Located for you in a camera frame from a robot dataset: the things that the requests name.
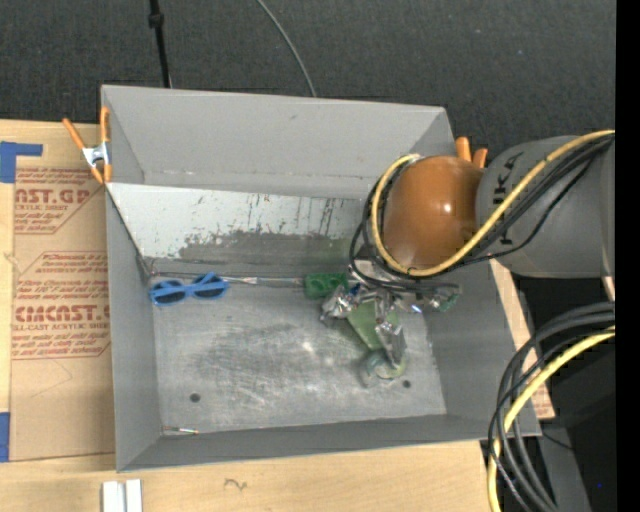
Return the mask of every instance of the wooden board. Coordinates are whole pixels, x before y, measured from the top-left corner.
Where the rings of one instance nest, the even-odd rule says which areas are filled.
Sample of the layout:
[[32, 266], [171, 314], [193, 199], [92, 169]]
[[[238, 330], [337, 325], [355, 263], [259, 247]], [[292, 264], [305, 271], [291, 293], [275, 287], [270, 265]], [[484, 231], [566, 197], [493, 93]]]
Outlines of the wooden board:
[[13, 185], [0, 183], [0, 412], [9, 410], [13, 298]]
[[112, 455], [0, 465], [2, 507], [98, 511], [102, 482], [140, 478], [145, 512], [489, 510], [476, 442], [115, 473]]
[[[87, 145], [96, 143], [99, 131], [96, 125], [76, 127]], [[10, 263], [10, 268], [5, 265], [6, 280], [12, 285], [9, 291], [4, 290], [2, 313], [3, 319], [13, 325], [3, 324], [0, 332], [3, 365], [0, 402], [8, 405], [11, 413], [10, 460], [111, 452], [113, 391], [108, 336], [100, 340], [103, 352], [99, 356], [50, 357], [49, 354], [66, 349], [71, 344], [68, 340], [77, 337], [74, 332], [77, 325], [65, 322], [64, 314], [49, 315], [48, 319], [38, 314], [49, 307], [66, 308], [70, 301], [78, 303], [80, 294], [75, 289], [65, 288], [64, 295], [52, 293], [53, 288], [62, 286], [60, 280], [69, 281], [67, 277], [71, 279], [73, 274], [38, 272], [49, 264], [45, 259], [51, 255], [69, 257], [70, 251], [84, 251], [86, 257], [95, 259], [96, 251], [102, 248], [104, 252], [104, 191], [91, 178], [87, 162], [62, 123], [0, 121], [0, 140], [43, 146], [41, 157], [18, 157], [16, 185], [5, 187], [5, 197], [10, 198], [9, 202], [4, 201], [6, 208], [14, 200], [16, 203], [15, 211], [11, 210], [13, 225], [3, 220], [14, 236], [10, 254], [3, 260]], [[90, 274], [86, 277], [97, 276], [93, 271]], [[46, 325], [51, 319], [56, 322]], [[80, 342], [88, 343], [91, 339], [85, 336], [73, 343]], [[25, 356], [25, 352], [36, 352], [36, 343], [39, 354]]]
[[[507, 321], [509, 322], [509, 328], [513, 335], [513, 342], [516, 346], [516, 350], [520, 349], [531, 338], [531, 331], [527, 324], [527, 320], [522, 312], [522, 304], [518, 297], [518, 290], [513, 282], [513, 276], [511, 272], [501, 265], [496, 260], [491, 260], [491, 269], [498, 286], [498, 292], [500, 293], [500, 299], [504, 307]], [[539, 354], [536, 354], [534, 350], [529, 352], [529, 355], [524, 361], [524, 371], [536, 362], [536, 358]], [[533, 397], [531, 402], [536, 411], [536, 416], [539, 420], [552, 419], [555, 417], [555, 411], [551, 404], [551, 397], [549, 396], [549, 390], [546, 385], [540, 386]]]

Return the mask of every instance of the gray bin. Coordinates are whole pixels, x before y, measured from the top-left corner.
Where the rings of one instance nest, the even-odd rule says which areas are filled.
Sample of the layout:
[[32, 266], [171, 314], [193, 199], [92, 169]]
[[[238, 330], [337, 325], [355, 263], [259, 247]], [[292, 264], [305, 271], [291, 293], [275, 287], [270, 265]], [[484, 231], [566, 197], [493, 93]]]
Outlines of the gray bin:
[[[102, 100], [118, 470], [486, 436], [514, 352], [488, 265], [451, 274], [464, 294], [448, 312], [401, 315], [410, 366], [372, 388], [364, 345], [300, 286], [344, 271], [395, 158], [454, 154], [442, 108], [118, 86]], [[220, 299], [148, 298], [209, 270], [230, 278]], [[522, 428], [537, 433], [529, 409]]]

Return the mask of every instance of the green object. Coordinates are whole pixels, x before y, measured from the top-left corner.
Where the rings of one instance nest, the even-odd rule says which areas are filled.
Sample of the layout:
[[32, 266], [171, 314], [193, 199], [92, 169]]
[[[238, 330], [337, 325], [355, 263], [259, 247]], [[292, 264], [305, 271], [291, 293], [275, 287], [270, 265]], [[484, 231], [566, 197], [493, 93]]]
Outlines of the green object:
[[446, 311], [449, 311], [453, 306], [455, 306], [459, 296], [460, 296], [459, 293], [451, 294], [449, 297], [436, 295], [432, 299], [431, 305], [436, 311], [440, 311], [441, 313], [444, 313]]
[[[349, 313], [347, 320], [351, 324], [351, 327], [358, 333], [360, 339], [369, 347], [369, 350], [380, 350], [384, 348], [376, 333], [376, 310], [373, 301], [360, 304]], [[398, 314], [395, 311], [389, 312], [386, 320], [393, 325], [399, 325], [400, 323], [398, 321]]]
[[347, 274], [309, 274], [304, 278], [304, 294], [308, 299], [324, 299], [340, 285], [349, 289]]

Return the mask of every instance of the orange clip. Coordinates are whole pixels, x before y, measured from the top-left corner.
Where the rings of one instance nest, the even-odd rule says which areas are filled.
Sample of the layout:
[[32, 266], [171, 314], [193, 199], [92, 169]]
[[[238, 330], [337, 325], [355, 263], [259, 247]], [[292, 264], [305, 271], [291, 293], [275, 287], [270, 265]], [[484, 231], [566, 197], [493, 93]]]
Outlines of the orange clip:
[[[98, 183], [103, 185], [105, 182], [111, 181], [111, 176], [113, 172], [113, 167], [111, 165], [111, 161], [109, 160], [109, 153], [107, 148], [107, 143], [111, 141], [110, 131], [109, 131], [109, 109], [107, 107], [102, 107], [100, 110], [100, 139], [101, 142], [98, 146], [89, 148], [85, 145], [82, 137], [76, 130], [76, 127], [73, 123], [68, 119], [62, 119], [62, 124], [71, 135], [71, 139], [74, 144], [82, 151], [87, 163], [91, 167], [91, 174], [96, 179]], [[103, 174], [100, 174], [98, 170], [98, 166], [96, 162], [102, 160], [104, 162]]]
[[472, 158], [469, 139], [467, 137], [458, 137], [456, 139], [456, 152], [458, 153], [458, 158], [466, 160], [467, 162], [472, 162], [482, 169], [487, 163], [487, 154], [489, 153], [489, 150], [487, 148], [480, 148], [476, 150]]

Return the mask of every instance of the blue sunglasses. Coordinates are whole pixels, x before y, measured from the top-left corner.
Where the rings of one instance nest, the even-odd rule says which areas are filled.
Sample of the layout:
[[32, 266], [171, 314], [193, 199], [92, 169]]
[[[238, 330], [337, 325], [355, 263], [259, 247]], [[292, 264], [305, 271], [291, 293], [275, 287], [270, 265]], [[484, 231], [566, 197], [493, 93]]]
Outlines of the blue sunglasses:
[[149, 290], [149, 298], [156, 306], [170, 306], [182, 302], [187, 297], [218, 299], [228, 288], [228, 282], [209, 272], [196, 277], [191, 284], [187, 285], [178, 279], [160, 281]]

